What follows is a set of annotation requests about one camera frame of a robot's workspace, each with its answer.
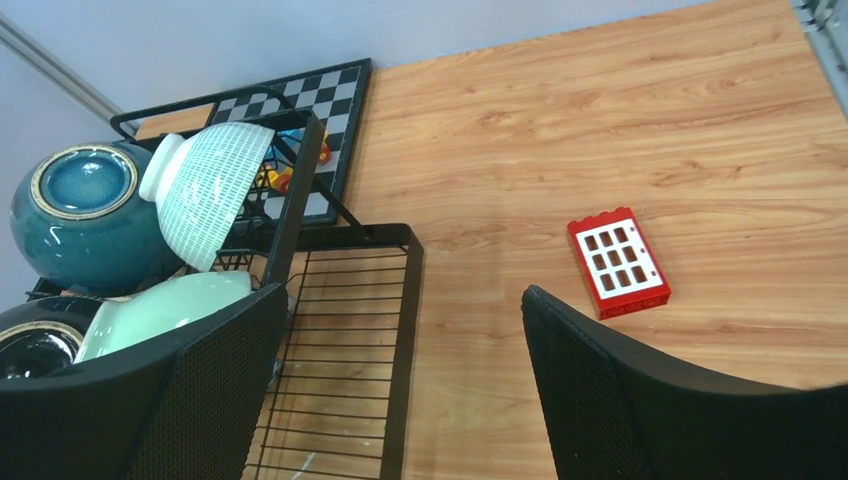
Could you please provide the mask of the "white grid pattern bowl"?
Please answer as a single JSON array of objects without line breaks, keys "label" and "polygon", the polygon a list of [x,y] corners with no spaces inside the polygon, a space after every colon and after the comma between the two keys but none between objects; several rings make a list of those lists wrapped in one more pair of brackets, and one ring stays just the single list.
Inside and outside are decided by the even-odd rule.
[{"label": "white grid pattern bowl", "polygon": [[162,236],[187,265],[209,271],[253,185],[275,131],[216,124],[156,147],[138,193],[156,207]]}]

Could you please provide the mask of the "pale green celadon bowl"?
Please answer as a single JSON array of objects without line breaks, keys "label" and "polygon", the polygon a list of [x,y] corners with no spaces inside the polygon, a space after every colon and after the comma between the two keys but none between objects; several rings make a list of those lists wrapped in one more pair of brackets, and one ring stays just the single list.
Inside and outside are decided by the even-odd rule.
[{"label": "pale green celadon bowl", "polygon": [[97,310],[74,361],[92,360],[186,326],[252,293],[242,270],[195,273],[169,279],[127,301]]}]

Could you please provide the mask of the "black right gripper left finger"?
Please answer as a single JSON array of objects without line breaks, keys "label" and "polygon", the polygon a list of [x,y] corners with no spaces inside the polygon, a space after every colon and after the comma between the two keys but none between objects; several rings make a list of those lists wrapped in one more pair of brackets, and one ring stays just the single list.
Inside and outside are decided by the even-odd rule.
[{"label": "black right gripper left finger", "polygon": [[1,385],[5,479],[237,479],[288,324],[267,285],[205,318]]}]

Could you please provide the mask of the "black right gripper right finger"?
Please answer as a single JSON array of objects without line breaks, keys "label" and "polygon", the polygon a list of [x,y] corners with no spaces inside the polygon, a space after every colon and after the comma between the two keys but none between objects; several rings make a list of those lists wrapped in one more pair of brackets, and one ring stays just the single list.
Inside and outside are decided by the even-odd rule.
[{"label": "black right gripper right finger", "polygon": [[522,320],[561,479],[843,479],[847,388],[710,370],[532,285]]}]

